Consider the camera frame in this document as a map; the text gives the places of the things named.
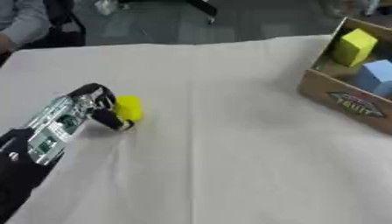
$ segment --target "cardboard box label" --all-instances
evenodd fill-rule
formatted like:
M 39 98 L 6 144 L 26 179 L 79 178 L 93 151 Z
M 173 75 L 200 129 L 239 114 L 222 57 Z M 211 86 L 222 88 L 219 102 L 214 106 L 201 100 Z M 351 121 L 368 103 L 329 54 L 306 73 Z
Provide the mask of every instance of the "cardboard box label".
M 386 117 L 386 115 L 382 113 L 375 104 L 364 101 L 356 96 L 345 92 L 328 92 L 328 95 L 330 95 L 331 98 L 347 112 L 359 116 L 372 116 L 377 118 Z

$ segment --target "yellow ball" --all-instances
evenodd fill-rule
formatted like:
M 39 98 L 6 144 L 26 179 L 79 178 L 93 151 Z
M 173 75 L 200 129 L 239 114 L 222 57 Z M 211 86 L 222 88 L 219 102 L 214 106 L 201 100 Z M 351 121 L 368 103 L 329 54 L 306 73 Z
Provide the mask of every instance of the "yellow ball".
M 124 121 L 137 122 L 143 116 L 140 99 L 132 94 L 118 95 L 115 98 L 115 113 Z

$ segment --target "blue cube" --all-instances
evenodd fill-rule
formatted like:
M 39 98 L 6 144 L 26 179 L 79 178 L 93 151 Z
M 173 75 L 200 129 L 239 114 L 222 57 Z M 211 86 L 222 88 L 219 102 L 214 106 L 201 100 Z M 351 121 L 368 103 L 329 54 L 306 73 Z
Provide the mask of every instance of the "blue cube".
M 363 64 L 352 84 L 381 97 L 392 94 L 392 63 L 384 59 Z

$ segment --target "robotic hand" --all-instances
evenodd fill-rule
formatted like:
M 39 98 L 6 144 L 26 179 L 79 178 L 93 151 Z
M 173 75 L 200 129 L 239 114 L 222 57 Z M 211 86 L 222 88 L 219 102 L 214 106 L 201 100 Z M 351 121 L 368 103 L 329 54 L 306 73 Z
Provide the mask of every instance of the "robotic hand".
M 124 131 L 134 126 L 114 112 L 116 97 L 92 83 L 52 101 L 20 129 L 0 136 L 0 223 L 6 222 L 40 185 L 88 119 Z

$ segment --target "white tablecloth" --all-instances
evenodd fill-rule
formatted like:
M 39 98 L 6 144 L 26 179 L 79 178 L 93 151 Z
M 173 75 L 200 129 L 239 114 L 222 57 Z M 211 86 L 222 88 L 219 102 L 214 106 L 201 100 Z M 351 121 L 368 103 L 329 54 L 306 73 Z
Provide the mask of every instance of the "white tablecloth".
M 391 136 L 296 93 L 327 40 L 17 52 L 1 132 L 88 82 L 139 95 L 145 118 L 90 123 L 10 223 L 391 223 Z

